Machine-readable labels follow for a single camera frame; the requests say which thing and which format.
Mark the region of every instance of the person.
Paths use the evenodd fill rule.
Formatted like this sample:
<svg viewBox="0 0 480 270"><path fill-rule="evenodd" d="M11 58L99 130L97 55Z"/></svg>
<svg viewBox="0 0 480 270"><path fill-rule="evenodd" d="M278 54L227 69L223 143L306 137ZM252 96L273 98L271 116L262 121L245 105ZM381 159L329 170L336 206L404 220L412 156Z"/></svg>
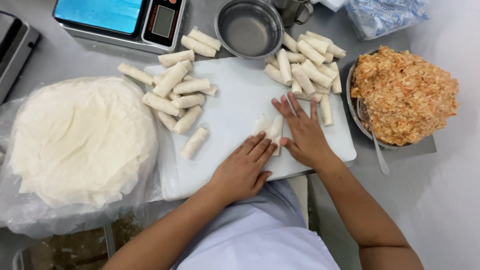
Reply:
<svg viewBox="0 0 480 270"><path fill-rule="evenodd" d="M423 269L388 214L327 144L311 101L310 117L292 93L273 106L293 140L282 138L298 162L313 168L348 232L363 269ZM265 132L248 137L220 164L211 180L179 207L123 246L104 270L316 269L337 270L321 238L306 228L286 181L266 182L261 172L277 148Z"/></svg>

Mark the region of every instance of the hand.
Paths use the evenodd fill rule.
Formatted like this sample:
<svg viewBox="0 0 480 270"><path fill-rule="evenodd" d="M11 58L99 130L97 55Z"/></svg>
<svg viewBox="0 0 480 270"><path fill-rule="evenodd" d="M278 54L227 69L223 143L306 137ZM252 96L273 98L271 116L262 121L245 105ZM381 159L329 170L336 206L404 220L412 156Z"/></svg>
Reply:
<svg viewBox="0 0 480 270"><path fill-rule="evenodd" d="M248 137L220 164L205 185L226 205L257 195L272 174L270 171L260 171L278 146L264 137L264 131L255 137Z"/></svg>
<svg viewBox="0 0 480 270"><path fill-rule="evenodd" d="M338 157L329 147L318 123L317 101L310 101L309 118L293 93L288 93L288 99L292 103L295 113L292 112L285 96L280 98L280 102L275 98L272 99L275 109L287 120L293 136L293 141L289 138L282 138L280 145L285 146L298 162L315 170L319 170L320 166L325 166L331 160L336 160Z"/></svg>

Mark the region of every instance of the cup handle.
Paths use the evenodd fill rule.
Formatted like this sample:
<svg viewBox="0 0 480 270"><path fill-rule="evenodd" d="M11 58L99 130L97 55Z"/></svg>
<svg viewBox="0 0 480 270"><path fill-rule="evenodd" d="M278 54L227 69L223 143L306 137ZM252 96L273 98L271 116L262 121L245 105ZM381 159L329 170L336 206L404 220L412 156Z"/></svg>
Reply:
<svg viewBox="0 0 480 270"><path fill-rule="evenodd" d="M298 24L298 25L302 25L302 24L308 22L308 20L310 20L310 18L311 18L312 15L313 15L313 5L312 5L312 3L310 3L310 1L303 2L302 5L308 10L308 16L307 16L307 18L305 19L305 21L303 21L303 22L302 22L301 20L299 20L298 18L300 17L301 12L302 12L302 9L299 8L299 9L297 10L297 16L296 16L296 18L295 18L295 23Z"/></svg>

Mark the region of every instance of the finger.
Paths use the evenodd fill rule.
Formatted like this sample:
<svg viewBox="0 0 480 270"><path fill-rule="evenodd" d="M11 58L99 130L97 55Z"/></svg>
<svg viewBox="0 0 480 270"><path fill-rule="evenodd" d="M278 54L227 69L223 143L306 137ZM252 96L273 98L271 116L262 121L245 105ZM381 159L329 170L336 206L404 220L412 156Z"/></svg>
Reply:
<svg viewBox="0 0 480 270"><path fill-rule="evenodd" d="M257 144L257 146L255 146L249 155L253 157L254 161L257 161L257 159L265 152L271 143L271 139L263 139L259 144Z"/></svg>
<svg viewBox="0 0 480 270"><path fill-rule="evenodd" d="M285 147L290 152L290 155L292 155L294 159L300 156L300 153L301 153L300 148L291 139L282 138L280 140L280 145Z"/></svg>
<svg viewBox="0 0 480 270"><path fill-rule="evenodd" d="M240 153L248 155L264 137L265 131L261 131L257 136L253 137L253 139L247 142L247 144L243 147Z"/></svg>
<svg viewBox="0 0 480 270"><path fill-rule="evenodd" d="M275 151L275 149L277 149L277 147L280 147L280 146L278 146L277 144L270 144L267 150L265 150L262 153L262 155L257 159L257 163L260 166L260 168L263 168L263 166L267 164L267 162L270 160L273 152Z"/></svg>
<svg viewBox="0 0 480 270"><path fill-rule="evenodd" d="M272 175L271 171L262 172L258 175L257 181L255 182L255 185L253 185L253 191L255 193L254 195L256 195L260 191L265 182L267 182L267 178L270 175Z"/></svg>
<svg viewBox="0 0 480 270"><path fill-rule="evenodd" d="M317 114L317 100L316 100L316 98L312 98L310 100L310 119L312 119L315 123L319 124L318 114Z"/></svg>
<svg viewBox="0 0 480 270"><path fill-rule="evenodd" d="M275 109L287 119L295 119L297 116L292 112L292 109L290 108L290 105L288 104L287 98L285 96L282 96L280 98L280 102L276 100L275 98L272 99L272 105L275 107Z"/></svg>
<svg viewBox="0 0 480 270"><path fill-rule="evenodd" d="M292 92L288 93L288 99L290 100L290 103L292 103L293 110L295 111L295 113L299 118L308 118L308 115L300 106L299 102L297 101L297 98L293 95Z"/></svg>
<svg viewBox="0 0 480 270"><path fill-rule="evenodd" d="M235 151L233 151L233 153L236 154L240 152L251 139L253 139L253 135L248 136L248 138L244 140L243 143L237 149L235 149Z"/></svg>

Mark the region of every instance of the white cutting board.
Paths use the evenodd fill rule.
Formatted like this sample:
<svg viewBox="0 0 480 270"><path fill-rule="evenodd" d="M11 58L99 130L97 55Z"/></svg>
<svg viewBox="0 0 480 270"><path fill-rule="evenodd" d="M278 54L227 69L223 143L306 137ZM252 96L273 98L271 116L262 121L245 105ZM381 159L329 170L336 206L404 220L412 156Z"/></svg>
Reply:
<svg viewBox="0 0 480 270"><path fill-rule="evenodd" d="M271 120L279 115L272 106L271 99L279 100L281 95L286 95L289 90L289 87L273 81L263 72L263 61L232 57L192 64L191 73L198 78L207 78L211 84L218 86L218 91L214 97L206 96L202 105L204 112L185 134L171 133L179 182L162 182L162 196L165 200L189 197L207 183L219 164L251 135L255 121L262 113ZM153 75L163 70L162 66L145 68L146 72ZM304 110L310 114L309 102L300 99L299 101ZM344 162L353 160L357 153L353 147L341 96L330 94L330 105L334 125L329 127L322 125L326 140ZM210 135L193 159L185 160L179 155L179 150L199 126L207 128ZM286 121L283 125L283 137L291 138ZM310 168L295 161L283 147L280 156L272 157L265 170L272 171L269 180L274 180Z"/></svg>

